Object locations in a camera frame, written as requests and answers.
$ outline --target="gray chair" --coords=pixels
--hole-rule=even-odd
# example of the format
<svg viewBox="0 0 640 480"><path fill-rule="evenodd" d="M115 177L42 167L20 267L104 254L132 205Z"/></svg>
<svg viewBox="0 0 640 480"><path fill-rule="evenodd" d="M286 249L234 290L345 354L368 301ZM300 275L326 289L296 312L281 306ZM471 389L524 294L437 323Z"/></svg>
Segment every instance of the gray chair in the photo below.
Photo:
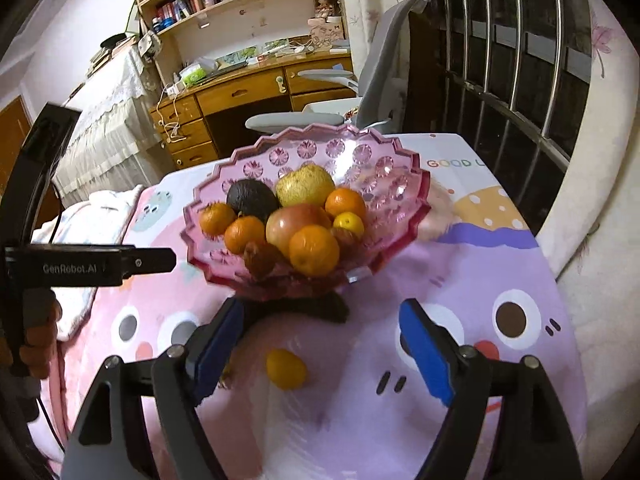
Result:
<svg viewBox="0 0 640 480"><path fill-rule="evenodd" d="M403 0L387 10L380 19L360 79L346 70L303 70L299 76L334 82L353 89L357 96L312 103L302 112L261 114L249 118L245 126L267 134L277 134L289 126L305 128L313 123L339 126L344 114L358 107L352 118L360 129L374 127L383 134L397 133L402 127L402 110L407 81L393 76L402 26L409 12L422 12L429 0Z"/></svg>

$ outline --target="pink glass bowl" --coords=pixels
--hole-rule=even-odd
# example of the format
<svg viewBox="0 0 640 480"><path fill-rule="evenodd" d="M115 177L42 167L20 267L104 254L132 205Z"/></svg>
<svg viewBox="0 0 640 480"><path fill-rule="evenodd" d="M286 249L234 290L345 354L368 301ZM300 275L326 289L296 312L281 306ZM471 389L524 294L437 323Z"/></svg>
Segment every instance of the pink glass bowl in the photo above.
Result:
<svg viewBox="0 0 640 480"><path fill-rule="evenodd" d="M306 164L322 166L337 187L349 187L364 198L368 211L361 249L324 278L307 278L283 264L257 282L242 257L226 250L222 237L210 239L202 233L198 215L210 203L225 202L236 180L256 178L274 189L281 177ZM403 149L397 138L351 125L288 128L235 150L228 161L216 165L194 188L180 235L188 247L189 263L199 267L209 283L261 301L318 296L377 272L415 240L418 224L430 210L429 184L430 173L420 168L420 156Z"/></svg>

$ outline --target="dark avocado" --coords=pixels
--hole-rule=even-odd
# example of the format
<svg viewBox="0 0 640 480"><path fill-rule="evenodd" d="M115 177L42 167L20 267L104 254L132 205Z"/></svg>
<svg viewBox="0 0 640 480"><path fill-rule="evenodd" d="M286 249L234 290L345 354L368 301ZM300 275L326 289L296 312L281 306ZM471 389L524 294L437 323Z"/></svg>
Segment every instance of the dark avocado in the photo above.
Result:
<svg viewBox="0 0 640 480"><path fill-rule="evenodd" d="M233 183L226 194L226 204L238 216L255 216L265 224L271 213L280 208L280 202L269 186L252 178Z"/></svg>

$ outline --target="cartoon tablecloth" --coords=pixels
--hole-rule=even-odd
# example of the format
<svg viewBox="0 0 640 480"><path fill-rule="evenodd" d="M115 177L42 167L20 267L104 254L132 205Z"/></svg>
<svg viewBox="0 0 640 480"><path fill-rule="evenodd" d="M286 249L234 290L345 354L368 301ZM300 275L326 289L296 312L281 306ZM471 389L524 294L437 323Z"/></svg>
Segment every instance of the cartoon tablecloth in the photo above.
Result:
<svg viewBox="0 0 640 480"><path fill-rule="evenodd" d="M566 410L574 437L586 432L586 391L574 332L535 238L479 157L455 134L406 134L452 195L456 224L441 239L414 242L373 278L342 290L345 325L272 317L241 342L231 389L219 389L198 416L231 479L413 479L446 413L429 396L400 340L398 308L417 298L459 344L492 358L540 358ZM124 243L171 247L171 274L136 276L98 291L92 316L65 353L66 418L78 414L97 367L110 354L125 361L157 356L209 322L231 291L207 284L186 262L182 208L208 173L204 164L143 193ZM92 342L102 338L104 344ZM309 370L300 390L283 392L266 377L272 348L299 355ZM389 375L380 392L381 378ZM152 400L145 413L165 479L174 478ZM470 478L481 478L499 399L486 423Z"/></svg>

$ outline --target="desk drawer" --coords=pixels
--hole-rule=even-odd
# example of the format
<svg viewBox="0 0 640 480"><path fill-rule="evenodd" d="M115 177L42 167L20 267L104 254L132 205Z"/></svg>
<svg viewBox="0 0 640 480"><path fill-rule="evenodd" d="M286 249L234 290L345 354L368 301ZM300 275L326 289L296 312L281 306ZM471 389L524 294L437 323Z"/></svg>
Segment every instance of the desk drawer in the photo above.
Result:
<svg viewBox="0 0 640 480"><path fill-rule="evenodd" d="M312 81L300 77L298 72L303 70L330 70L336 65L342 65L343 70L353 72L353 64L350 57L339 57L338 59L322 59L320 61L309 61L306 63L297 63L284 67L287 74L287 85L292 94L306 94L307 92L317 92L320 90L329 90L331 88L344 88L342 85L335 83L327 83L325 81Z"/></svg>
<svg viewBox="0 0 640 480"><path fill-rule="evenodd" d="M301 112L309 103L320 101L333 101L334 99L348 99L356 97L356 92L348 88L338 88L337 90L325 90L324 92L312 92L311 94L300 94L291 96L291 107L294 112Z"/></svg>
<svg viewBox="0 0 640 480"><path fill-rule="evenodd" d="M210 141L172 153L171 156L178 170L218 160L218 152Z"/></svg>
<svg viewBox="0 0 640 480"><path fill-rule="evenodd" d="M160 112L162 112L162 117L164 118L165 123L173 123L177 120L180 124L186 124L202 117L196 99L192 95L176 100L175 110L174 104L171 103L160 108ZM160 114L154 110L151 112L151 117L153 117L156 130L164 133L164 128L159 125Z"/></svg>
<svg viewBox="0 0 640 480"><path fill-rule="evenodd" d="M191 146L197 146L198 144L202 144L203 142L209 142L211 138L209 137L209 132L207 131L207 127L204 123L204 119L198 119L197 121L193 121L191 123L187 123L184 126L180 126L178 129L178 133L186 137L181 140L174 140L172 142L166 142L164 140L164 148L169 153L180 152L180 150L186 150Z"/></svg>
<svg viewBox="0 0 640 480"><path fill-rule="evenodd" d="M274 68L215 85L197 96L202 113L209 115L286 93L282 69Z"/></svg>

